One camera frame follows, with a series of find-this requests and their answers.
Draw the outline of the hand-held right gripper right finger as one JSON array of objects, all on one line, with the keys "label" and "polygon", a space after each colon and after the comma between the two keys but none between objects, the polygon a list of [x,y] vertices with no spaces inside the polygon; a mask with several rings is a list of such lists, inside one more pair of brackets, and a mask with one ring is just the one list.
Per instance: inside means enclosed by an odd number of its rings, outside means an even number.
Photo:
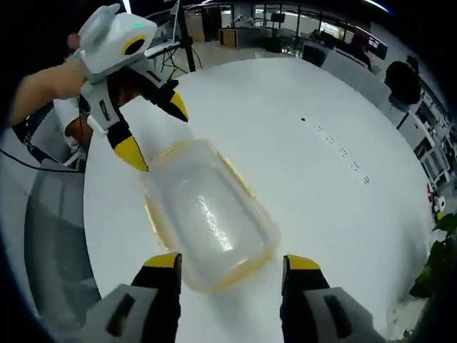
[{"label": "hand-held right gripper right finger", "polygon": [[383,342],[371,313],[340,287],[330,287],[312,259],[283,257],[280,318],[285,342]]}]

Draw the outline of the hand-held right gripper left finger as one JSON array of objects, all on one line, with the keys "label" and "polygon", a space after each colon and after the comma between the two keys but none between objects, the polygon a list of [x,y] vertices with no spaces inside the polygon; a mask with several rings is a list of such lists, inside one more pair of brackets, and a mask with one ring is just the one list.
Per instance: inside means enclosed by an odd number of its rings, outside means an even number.
[{"label": "hand-held right gripper left finger", "polygon": [[82,342],[174,342],[181,316],[182,255],[156,255],[86,315]]}]

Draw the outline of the person's left hand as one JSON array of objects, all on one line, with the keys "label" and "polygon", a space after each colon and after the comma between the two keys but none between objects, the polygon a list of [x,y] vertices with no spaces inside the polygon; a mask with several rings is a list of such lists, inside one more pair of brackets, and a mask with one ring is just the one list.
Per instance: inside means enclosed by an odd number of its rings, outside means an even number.
[{"label": "person's left hand", "polygon": [[77,33],[71,33],[67,36],[64,62],[57,66],[57,76],[54,84],[55,97],[57,99],[76,96],[86,81],[84,64],[79,57],[74,57],[80,45],[81,38]]}]

